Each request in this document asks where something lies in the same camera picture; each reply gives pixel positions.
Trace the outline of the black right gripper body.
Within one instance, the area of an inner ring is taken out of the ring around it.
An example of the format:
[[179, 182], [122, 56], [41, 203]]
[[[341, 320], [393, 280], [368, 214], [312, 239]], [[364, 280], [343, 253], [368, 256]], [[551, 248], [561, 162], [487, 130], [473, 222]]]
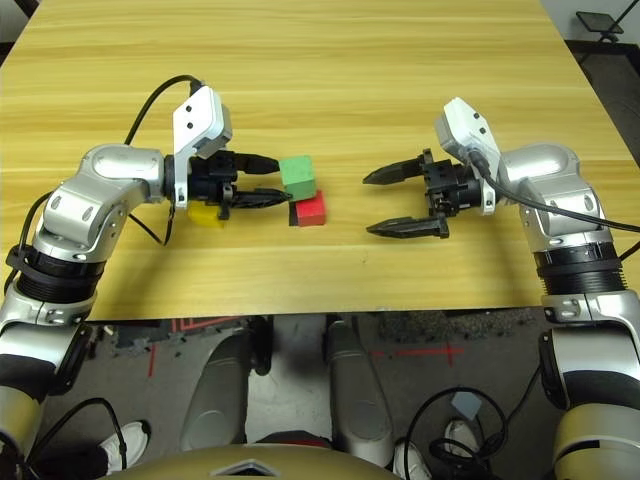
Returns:
[[473, 170], [450, 159], [435, 161], [430, 149], [419, 160], [426, 186], [425, 197], [431, 216], [456, 216], [460, 210], [481, 206], [480, 181]]

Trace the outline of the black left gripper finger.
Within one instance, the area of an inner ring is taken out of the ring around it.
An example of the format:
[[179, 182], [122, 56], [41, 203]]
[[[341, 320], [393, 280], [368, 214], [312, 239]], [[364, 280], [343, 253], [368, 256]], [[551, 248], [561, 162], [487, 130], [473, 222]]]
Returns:
[[257, 188], [252, 191], [235, 191], [229, 205], [235, 209], [261, 209], [289, 202], [291, 199], [290, 194], [281, 190]]
[[280, 170], [276, 159], [248, 153], [234, 153], [235, 168], [250, 175], [266, 175]]

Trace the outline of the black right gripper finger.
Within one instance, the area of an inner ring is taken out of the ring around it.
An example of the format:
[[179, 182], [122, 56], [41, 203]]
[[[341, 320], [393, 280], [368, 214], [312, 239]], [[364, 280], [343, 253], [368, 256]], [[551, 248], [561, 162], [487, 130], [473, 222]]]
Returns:
[[450, 235], [447, 219], [444, 215], [419, 219], [413, 217], [388, 219], [368, 226], [366, 231], [373, 235], [398, 239], [427, 236], [446, 239]]
[[421, 176], [422, 174], [421, 158], [415, 157], [380, 167], [366, 175], [362, 183], [370, 185], [390, 185], [403, 182], [409, 178]]

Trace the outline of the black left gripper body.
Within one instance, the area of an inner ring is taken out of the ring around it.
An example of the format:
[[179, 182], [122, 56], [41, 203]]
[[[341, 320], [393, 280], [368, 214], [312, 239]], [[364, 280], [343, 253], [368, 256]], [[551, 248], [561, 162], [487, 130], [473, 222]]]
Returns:
[[221, 150], [207, 158], [194, 156], [189, 166], [188, 199], [218, 206], [218, 219], [228, 220], [238, 178], [235, 153]]

